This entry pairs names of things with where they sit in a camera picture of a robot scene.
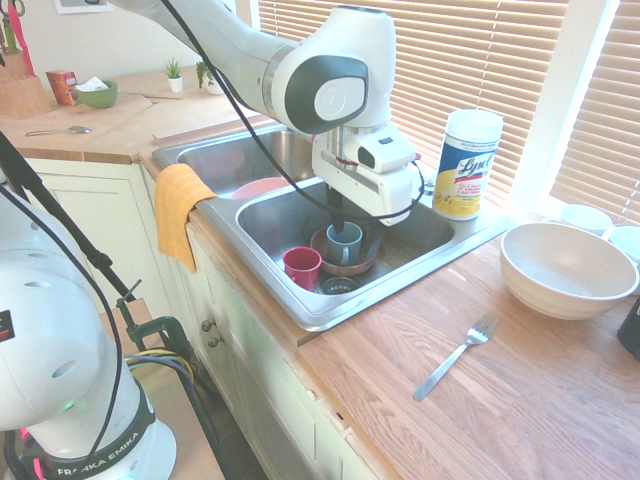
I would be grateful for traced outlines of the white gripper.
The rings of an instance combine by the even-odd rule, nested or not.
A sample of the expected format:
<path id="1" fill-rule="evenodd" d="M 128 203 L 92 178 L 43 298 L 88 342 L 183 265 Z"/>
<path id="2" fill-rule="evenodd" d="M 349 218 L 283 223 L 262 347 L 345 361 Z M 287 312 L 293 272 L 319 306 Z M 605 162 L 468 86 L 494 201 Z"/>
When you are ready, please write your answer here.
<path id="1" fill-rule="evenodd" d="M 331 225 L 344 231 L 343 196 L 371 216 L 393 226 L 408 217 L 414 174 L 407 165 L 414 146 L 402 135 L 348 135 L 339 153 L 325 135 L 312 141 L 312 169 L 327 186 Z M 382 225 L 368 228 L 366 255 L 376 256 L 384 238 Z"/>

